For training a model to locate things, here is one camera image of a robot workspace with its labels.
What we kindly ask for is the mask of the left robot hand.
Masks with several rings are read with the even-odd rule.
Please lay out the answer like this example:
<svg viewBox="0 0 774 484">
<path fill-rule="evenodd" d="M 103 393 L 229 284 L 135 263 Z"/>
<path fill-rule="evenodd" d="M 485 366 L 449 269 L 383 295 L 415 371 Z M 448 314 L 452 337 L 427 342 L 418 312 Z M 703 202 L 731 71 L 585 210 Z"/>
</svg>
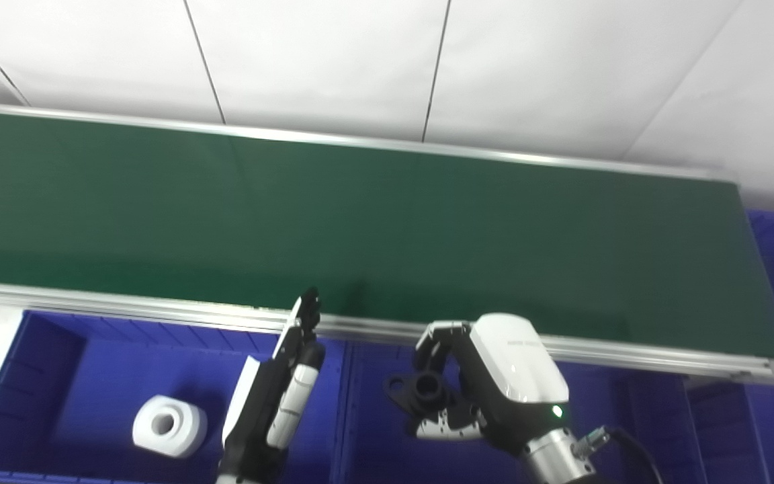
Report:
<svg viewBox="0 0 774 484">
<path fill-rule="evenodd" d="M 218 483 L 275 483 L 325 361 L 314 328 L 320 298 L 310 287 L 295 301 L 270 358 L 248 356 L 228 404 Z"/>
</svg>

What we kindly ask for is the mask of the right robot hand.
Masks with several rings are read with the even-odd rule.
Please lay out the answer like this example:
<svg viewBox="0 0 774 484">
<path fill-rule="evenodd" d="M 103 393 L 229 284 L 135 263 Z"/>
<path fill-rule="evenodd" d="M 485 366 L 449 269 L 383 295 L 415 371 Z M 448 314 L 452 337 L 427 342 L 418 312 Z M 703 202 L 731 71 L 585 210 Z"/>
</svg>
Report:
<svg viewBox="0 0 774 484">
<path fill-rule="evenodd" d="M 449 356 L 460 368 L 460 393 L 454 403 L 426 411 L 416 438 L 485 439 L 518 456 L 568 426 L 568 384 L 528 319 L 487 313 L 430 323 L 415 344 L 413 368 L 442 373 Z"/>
</svg>

